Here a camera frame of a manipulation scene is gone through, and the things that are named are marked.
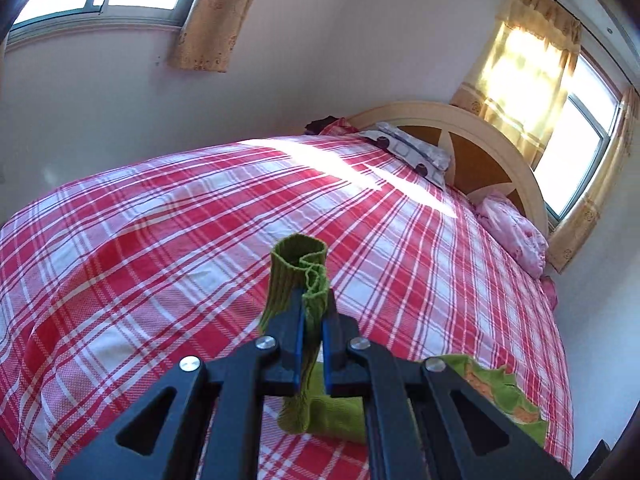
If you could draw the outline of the yellow curtain behind headboard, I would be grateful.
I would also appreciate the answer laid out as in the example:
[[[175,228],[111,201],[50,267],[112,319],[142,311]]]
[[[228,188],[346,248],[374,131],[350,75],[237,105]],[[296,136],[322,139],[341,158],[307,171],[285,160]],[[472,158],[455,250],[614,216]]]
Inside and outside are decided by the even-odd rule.
[[[581,46],[582,22],[556,0],[503,0],[450,103],[499,130],[536,168],[570,94]]]

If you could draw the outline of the yellow curtain left window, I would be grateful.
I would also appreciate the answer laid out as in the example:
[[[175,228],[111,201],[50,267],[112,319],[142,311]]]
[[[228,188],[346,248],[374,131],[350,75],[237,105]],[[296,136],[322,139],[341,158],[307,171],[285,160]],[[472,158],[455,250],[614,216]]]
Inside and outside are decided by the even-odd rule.
[[[225,73],[254,0],[194,0],[168,64],[176,70]]]

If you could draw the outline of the yellow curtain right of headboard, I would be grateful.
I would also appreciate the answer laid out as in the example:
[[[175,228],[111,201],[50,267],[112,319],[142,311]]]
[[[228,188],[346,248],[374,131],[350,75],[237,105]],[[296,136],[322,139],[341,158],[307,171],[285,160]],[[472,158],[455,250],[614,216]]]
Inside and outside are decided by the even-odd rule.
[[[576,204],[552,230],[547,262],[561,274],[584,246],[601,218],[604,204],[612,192],[618,174],[631,155],[634,134],[639,130],[639,93],[629,87],[620,103],[612,140],[586,189]]]

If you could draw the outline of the green striped knit sweater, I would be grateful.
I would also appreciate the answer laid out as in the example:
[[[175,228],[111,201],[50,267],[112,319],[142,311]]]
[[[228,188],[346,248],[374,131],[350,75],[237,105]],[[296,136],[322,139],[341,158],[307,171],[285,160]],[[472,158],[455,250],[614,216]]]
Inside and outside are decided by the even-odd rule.
[[[330,280],[326,270],[326,243],[304,234],[282,238],[270,252],[267,302],[259,322],[265,333],[278,314],[290,310],[292,292],[303,291],[303,350],[300,389],[284,399],[278,426],[287,434],[366,444],[362,400],[333,399],[326,394],[323,365],[318,361],[322,318],[329,307]],[[549,423],[526,398],[515,375],[503,366],[487,368],[464,354],[444,354],[442,360],[484,396],[538,445],[546,444]]]

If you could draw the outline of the dark cloth at bedside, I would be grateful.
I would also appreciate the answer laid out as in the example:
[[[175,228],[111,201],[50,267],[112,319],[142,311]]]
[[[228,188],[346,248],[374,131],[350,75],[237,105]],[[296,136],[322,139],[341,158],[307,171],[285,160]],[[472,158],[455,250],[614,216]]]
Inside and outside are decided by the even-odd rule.
[[[328,116],[317,119],[305,126],[307,136],[344,136],[357,133],[355,128],[345,117]]]

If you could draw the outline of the cream wooden headboard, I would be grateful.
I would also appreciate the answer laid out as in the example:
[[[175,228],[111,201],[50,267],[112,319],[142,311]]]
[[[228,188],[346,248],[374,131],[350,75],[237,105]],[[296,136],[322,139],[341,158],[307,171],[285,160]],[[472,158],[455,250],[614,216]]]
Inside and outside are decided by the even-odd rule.
[[[486,195],[505,195],[544,235],[548,214],[540,187],[518,149],[496,128],[449,104],[393,102],[349,116],[360,130],[387,122],[451,155],[446,183],[476,204]]]

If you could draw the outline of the red plaid bed sheet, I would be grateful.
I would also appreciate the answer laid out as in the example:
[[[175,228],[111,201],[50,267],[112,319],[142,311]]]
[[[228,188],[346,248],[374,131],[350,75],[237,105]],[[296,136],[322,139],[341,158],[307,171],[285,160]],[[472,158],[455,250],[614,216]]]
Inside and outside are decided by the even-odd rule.
[[[96,174],[1,230],[1,429],[47,479],[184,356],[253,338],[269,255],[323,240],[337,307],[396,356],[503,366],[569,465],[572,398],[541,284],[468,200],[353,136],[249,140]]]

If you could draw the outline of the grey patterned pillow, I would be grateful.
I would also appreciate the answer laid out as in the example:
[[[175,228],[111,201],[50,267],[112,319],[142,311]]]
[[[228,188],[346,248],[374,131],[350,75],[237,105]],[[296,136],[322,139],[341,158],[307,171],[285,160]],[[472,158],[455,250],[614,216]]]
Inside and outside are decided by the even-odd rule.
[[[442,148],[415,138],[388,122],[377,122],[373,129],[359,131],[357,136],[399,158],[441,190],[446,188],[451,155]]]

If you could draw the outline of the pink cloth beside bed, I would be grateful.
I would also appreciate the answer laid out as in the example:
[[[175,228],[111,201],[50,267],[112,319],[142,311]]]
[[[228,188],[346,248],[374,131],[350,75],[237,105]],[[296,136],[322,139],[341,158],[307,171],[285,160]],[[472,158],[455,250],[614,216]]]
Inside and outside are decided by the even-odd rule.
[[[559,302],[555,282],[549,275],[544,275],[540,278],[540,286],[544,296],[548,299],[550,310],[554,311]]]

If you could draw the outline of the pink floral pillow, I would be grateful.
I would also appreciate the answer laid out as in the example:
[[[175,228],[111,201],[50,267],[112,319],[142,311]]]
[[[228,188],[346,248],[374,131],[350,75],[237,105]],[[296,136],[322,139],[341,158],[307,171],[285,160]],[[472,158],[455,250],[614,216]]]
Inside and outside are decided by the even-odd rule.
[[[541,278],[548,242],[533,222],[503,194],[493,192],[474,206],[478,223],[532,278]]]

